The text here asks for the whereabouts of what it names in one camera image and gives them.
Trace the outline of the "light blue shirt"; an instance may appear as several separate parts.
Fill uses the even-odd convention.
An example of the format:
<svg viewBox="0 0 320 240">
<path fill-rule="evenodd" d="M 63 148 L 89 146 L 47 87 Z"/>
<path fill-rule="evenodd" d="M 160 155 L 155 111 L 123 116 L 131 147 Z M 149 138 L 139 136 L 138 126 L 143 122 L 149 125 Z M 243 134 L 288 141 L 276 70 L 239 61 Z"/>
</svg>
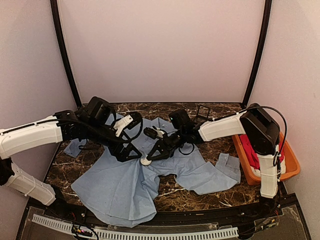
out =
<svg viewBox="0 0 320 240">
<path fill-rule="evenodd" d="M 198 195 L 226 191 L 241 181 L 238 158 L 221 153 L 212 164 L 197 147 L 187 143 L 172 157 L 147 166 L 139 159 L 119 162 L 106 149 L 71 188 L 100 221 L 132 228 L 156 215 L 154 199 L 160 176 L 170 174 L 181 187 Z"/>
</svg>

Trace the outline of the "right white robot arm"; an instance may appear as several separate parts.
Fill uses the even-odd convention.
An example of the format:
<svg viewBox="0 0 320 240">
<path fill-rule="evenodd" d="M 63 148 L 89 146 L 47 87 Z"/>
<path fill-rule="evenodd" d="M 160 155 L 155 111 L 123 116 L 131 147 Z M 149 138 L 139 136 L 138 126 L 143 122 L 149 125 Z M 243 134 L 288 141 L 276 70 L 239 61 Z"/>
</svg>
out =
<svg viewBox="0 0 320 240">
<path fill-rule="evenodd" d="M 147 166 L 153 161 L 166 160 L 174 155 L 175 150 L 185 143 L 202 144 L 218 138 L 235 135 L 247 135 L 248 140 L 257 154 L 260 168 L 260 195 L 264 198 L 255 205 L 255 213 L 266 217 L 275 208 L 272 200 L 278 192 L 280 164 L 278 162 L 284 141 L 280 140 L 280 126 L 267 113 L 267 106 L 257 103 L 228 116 L 209 119 L 196 123 L 191 120 L 184 109 L 169 114 L 175 128 L 172 134 L 157 127 L 146 127 L 143 133 L 157 140 L 141 164 Z"/>
</svg>

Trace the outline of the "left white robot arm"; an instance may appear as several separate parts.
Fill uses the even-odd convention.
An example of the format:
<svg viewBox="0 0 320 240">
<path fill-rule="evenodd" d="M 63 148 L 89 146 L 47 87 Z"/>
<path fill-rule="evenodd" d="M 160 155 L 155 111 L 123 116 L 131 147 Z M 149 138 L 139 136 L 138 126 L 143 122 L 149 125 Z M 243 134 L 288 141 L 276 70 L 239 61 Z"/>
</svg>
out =
<svg viewBox="0 0 320 240">
<path fill-rule="evenodd" d="M 44 119 L 0 131 L 0 184 L 39 201 L 60 218 L 67 218 L 70 206 L 60 190 L 26 173 L 12 161 L 12 156 L 40 146 L 71 140 L 91 140 L 106 146 L 119 162 L 138 159 L 141 152 L 133 145 L 134 136 L 125 131 L 143 126 L 139 112 L 118 118 L 108 101 L 94 96 L 76 111 L 63 110 Z"/>
</svg>

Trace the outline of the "round floral brooch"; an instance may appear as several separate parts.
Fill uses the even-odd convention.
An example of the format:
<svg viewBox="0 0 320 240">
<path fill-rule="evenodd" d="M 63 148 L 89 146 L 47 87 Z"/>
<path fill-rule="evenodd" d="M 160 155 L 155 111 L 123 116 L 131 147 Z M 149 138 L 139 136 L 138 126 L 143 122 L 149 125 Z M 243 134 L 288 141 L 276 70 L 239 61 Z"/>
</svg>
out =
<svg viewBox="0 0 320 240">
<path fill-rule="evenodd" d="M 143 165 L 143 166 L 149 166 L 152 161 L 151 160 L 148 160 L 147 158 L 141 158 L 140 159 L 140 163 Z"/>
</svg>

